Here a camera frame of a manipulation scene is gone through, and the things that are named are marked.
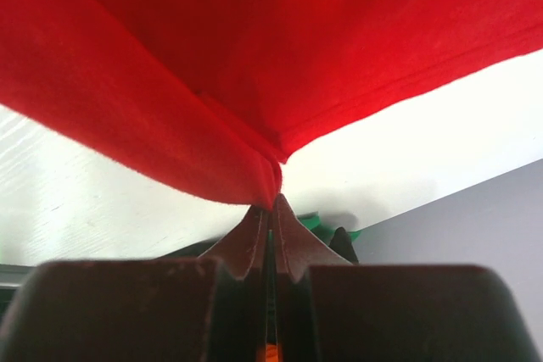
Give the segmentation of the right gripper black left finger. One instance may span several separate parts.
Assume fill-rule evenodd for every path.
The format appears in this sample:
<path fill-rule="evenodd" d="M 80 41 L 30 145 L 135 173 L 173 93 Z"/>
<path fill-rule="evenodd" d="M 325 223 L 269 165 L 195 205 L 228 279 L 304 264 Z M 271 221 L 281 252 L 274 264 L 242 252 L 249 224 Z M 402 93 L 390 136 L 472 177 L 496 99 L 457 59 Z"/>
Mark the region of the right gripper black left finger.
<path fill-rule="evenodd" d="M 262 361 L 268 214 L 198 257 L 47 262 L 1 325 L 4 361 Z"/>

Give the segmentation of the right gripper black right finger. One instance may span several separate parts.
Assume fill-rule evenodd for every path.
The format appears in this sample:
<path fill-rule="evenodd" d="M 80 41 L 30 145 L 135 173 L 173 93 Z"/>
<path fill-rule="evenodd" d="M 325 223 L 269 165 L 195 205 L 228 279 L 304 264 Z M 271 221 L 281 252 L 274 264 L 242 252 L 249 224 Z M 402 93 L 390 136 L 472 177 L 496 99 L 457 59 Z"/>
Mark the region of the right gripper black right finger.
<path fill-rule="evenodd" d="M 284 196 L 271 212 L 281 361 L 537 361 L 513 296 L 477 265 L 354 265 Z"/>

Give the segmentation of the red t-shirt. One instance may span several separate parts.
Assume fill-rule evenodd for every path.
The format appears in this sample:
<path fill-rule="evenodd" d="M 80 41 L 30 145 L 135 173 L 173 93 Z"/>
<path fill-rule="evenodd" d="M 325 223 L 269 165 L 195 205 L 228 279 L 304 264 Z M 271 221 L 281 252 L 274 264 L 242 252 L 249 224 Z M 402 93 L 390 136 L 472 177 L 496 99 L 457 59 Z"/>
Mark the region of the red t-shirt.
<path fill-rule="evenodd" d="M 541 46 L 542 0 L 1 0 L 1 102 L 269 209 L 307 143 Z"/>

